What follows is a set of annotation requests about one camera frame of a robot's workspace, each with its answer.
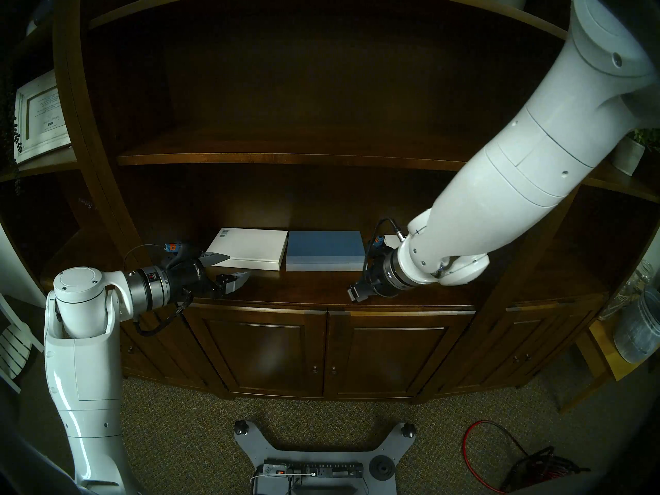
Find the picture frame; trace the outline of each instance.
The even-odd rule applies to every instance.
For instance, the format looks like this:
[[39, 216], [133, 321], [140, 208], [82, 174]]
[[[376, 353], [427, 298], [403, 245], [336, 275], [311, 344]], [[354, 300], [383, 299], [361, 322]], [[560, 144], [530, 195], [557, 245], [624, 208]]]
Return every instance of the picture frame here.
[[20, 164], [71, 144], [59, 103], [55, 71], [47, 72], [16, 91], [16, 128], [22, 151], [14, 144], [14, 159]]

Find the book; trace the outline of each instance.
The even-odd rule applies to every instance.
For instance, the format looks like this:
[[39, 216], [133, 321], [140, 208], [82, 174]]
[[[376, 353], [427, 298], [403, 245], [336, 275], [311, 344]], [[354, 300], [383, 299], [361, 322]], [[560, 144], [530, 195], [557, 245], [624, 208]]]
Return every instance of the book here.
[[287, 234], [286, 230], [223, 227], [207, 251], [230, 256], [215, 266], [278, 271]]
[[353, 231], [292, 231], [286, 252], [287, 271], [361, 271], [362, 236]]

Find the white book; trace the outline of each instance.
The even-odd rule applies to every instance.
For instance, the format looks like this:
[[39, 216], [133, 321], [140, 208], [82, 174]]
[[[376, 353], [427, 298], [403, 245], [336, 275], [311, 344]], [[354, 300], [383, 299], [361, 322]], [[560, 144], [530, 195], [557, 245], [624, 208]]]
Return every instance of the white book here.
[[207, 251], [231, 257], [216, 266], [278, 271], [287, 234], [286, 230], [223, 227]]

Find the wall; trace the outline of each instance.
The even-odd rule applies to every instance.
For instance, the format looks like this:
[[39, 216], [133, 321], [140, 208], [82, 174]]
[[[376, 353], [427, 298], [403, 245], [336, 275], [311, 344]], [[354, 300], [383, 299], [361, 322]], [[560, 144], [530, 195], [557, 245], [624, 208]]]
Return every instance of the wall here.
[[23, 267], [2, 227], [0, 227], [0, 292], [41, 308], [46, 307], [46, 297]]

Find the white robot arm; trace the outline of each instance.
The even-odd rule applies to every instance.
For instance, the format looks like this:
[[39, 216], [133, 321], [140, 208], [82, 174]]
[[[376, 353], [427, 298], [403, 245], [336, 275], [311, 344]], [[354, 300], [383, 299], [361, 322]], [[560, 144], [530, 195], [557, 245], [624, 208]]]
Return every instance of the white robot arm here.
[[532, 97], [408, 224], [396, 250], [349, 288], [352, 301], [465, 284], [550, 212], [631, 129], [660, 125], [660, 79], [597, 0], [573, 0], [568, 39]]
[[217, 253], [158, 266], [103, 273], [77, 267], [59, 273], [46, 299], [46, 379], [62, 419], [78, 486], [103, 494], [142, 494], [121, 438], [119, 323], [137, 318], [189, 291], [221, 297], [245, 283], [247, 273], [206, 278], [204, 267], [228, 259]]

